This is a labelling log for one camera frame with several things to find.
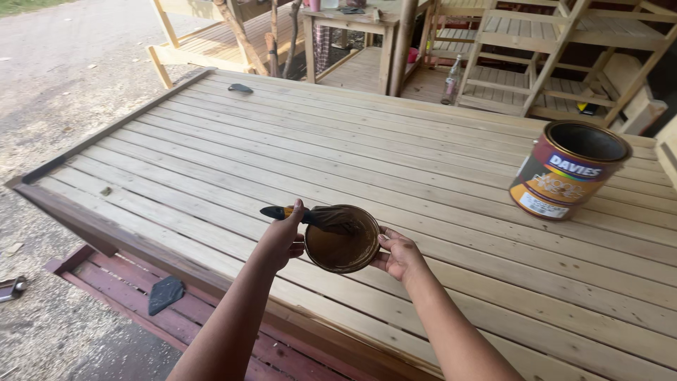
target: black brush handle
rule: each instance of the black brush handle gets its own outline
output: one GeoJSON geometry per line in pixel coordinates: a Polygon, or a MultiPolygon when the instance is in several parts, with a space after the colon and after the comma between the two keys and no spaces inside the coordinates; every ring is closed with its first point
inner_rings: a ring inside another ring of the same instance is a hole
{"type": "MultiPolygon", "coordinates": [[[[275,218],[276,220],[284,220],[287,217],[292,215],[294,210],[290,207],[281,207],[281,206],[267,206],[261,209],[261,214],[264,216],[275,218]]],[[[309,210],[303,212],[303,218],[301,218],[301,224],[313,224],[313,213],[309,210]]]]}

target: grass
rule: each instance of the grass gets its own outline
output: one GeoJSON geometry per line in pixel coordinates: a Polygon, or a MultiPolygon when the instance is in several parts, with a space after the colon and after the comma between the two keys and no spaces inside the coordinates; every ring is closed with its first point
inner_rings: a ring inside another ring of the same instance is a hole
{"type": "Polygon", "coordinates": [[[0,17],[33,12],[41,8],[70,3],[75,0],[0,0],[0,17]]]}

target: pink bowl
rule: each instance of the pink bowl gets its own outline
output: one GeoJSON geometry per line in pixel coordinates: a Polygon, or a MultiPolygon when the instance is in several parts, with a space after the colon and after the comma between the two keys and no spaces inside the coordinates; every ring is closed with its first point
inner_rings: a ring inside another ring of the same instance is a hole
{"type": "Polygon", "coordinates": [[[407,63],[408,64],[413,64],[416,62],[416,57],[418,56],[418,49],[415,47],[410,47],[409,48],[409,56],[407,57],[407,63]]]}

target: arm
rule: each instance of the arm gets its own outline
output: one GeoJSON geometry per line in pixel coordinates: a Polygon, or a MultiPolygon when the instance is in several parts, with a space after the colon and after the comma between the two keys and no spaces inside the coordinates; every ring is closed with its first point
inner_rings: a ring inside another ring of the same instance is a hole
{"type": "Polygon", "coordinates": [[[416,244],[381,226],[378,242],[390,251],[371,265],[404,284],[447,380],[523,381],[517,371],[466,319],[435,278],[416,244]]]}
{"type": "Polygon", "coordinates": [[[275,274],[303,254],[303,210],[297,199],[291,216],[270,224],[168,381],[244,379],[275,274]]]}

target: hand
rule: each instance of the hand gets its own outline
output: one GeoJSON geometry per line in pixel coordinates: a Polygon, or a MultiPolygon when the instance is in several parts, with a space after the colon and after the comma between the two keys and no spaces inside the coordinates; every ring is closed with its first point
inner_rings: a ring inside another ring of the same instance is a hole
{"type": "Polygon", "coordinates": [[[409,238],[391,228],[379,226],[378,243],[390,253],[380,252],[370,263],[402,281],[420,268],[427,268],[423,255],[409,238]]]}
{"type": "Polygon", "coordinates": [[[308,208],[303,206],[301,199],[296,199],[293,208],[289,217],[275,220],[268,226],[252,253],[252,257],[262,258],[276,272],[282,270],[290,258],[303,254],[303,234],[298,231],[303,212],[308,208]]]}

